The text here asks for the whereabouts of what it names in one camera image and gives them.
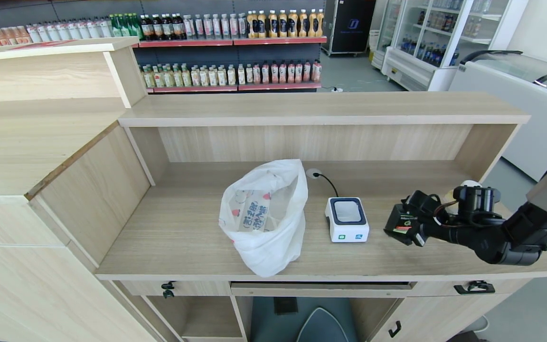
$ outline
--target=power cord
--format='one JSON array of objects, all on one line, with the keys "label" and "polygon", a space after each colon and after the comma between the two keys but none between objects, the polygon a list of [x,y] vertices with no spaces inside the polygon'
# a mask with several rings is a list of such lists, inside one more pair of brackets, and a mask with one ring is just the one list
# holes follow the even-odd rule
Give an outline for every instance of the power cord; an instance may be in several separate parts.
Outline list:
[{"label": "power cord", "polygon": [[335,190],[335,197],[339,197],[339,193],[337,192],[337,188],[335,188],[335,185],[332,184],[332,182],[330,181],[330,179],[328,179],[328,177],[326,177],[325,175],[323,175],[321,173],[318,173],[318,172],[314,172],[313,176],[316,177],[316,178],[317,177],[324,177],[324,179],[326,179],[328,181],[330,186],[332,186],[332,189]]}]

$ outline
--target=cabinet door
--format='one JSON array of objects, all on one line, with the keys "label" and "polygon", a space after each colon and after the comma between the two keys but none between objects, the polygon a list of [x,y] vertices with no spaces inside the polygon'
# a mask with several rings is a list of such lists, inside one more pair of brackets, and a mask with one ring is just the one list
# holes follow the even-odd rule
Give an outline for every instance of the cabinet door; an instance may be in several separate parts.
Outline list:
[{"label": "cabinet door", "polygon": [[368,341],[445,342],[508,296],[510,294],[473,294],[399,299],[399,304],[390,310]]},{"label": "cabinet door", "polygon": [[0,340],[154,339],[66,247],[0,246]]}]

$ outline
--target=white plastic bag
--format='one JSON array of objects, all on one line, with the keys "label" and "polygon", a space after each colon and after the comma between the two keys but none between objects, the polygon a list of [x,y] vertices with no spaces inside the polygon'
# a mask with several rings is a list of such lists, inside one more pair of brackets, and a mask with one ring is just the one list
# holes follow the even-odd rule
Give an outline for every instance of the white plastic bag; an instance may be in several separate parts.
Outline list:
[{"label": "white plastic bag", "polygon": [[307,199],[300,160],[268,162],[225,190],[219,226],[250,270],[271,277],[301,254]]}]

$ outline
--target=drawer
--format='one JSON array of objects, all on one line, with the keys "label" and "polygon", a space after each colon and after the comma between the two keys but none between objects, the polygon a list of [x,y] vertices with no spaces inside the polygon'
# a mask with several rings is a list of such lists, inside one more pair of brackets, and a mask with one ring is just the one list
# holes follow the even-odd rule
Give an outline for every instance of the drawer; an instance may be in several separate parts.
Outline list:
[{"label": "drawer", "polygon": [[[161,296],[169,281],[122,281],[134,296]],[[175,281],[174,296],[231,296],[228,281]]]},{"label": "drawer", "polygon": [[65,246],[23,196],[0,196],[0,245]]},{"label": "drawer", "polygon": [[409,283],[386,282],[232,282],[234,296],[256,297],[407,297]]},{"label": "drawer", "polygon": [[[485,280],[493,285],[496,294],[513,294],[519,288],[527,284],[532,278],[526,279],[497,279]],[[449,282],[417,282],[411,297],[430,297],[430,296],[461,296],[454,287],[456,285],[467,289],[471,282],[469,281],[449,281]]]}]

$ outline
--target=gray floor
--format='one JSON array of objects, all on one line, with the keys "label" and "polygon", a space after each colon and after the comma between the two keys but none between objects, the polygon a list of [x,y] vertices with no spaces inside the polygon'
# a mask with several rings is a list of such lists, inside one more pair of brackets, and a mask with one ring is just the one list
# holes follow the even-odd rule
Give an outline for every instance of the gray floor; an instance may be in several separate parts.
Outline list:
[{"label": "gray floor", "polygon": [[354,57],[353,55],[332,55],[328,57],[321,53],[322,88],[341,87],[343,91],[404,91],[395,82],[388,82],[387,77],[375,70],[368,60],[368,55]]}]

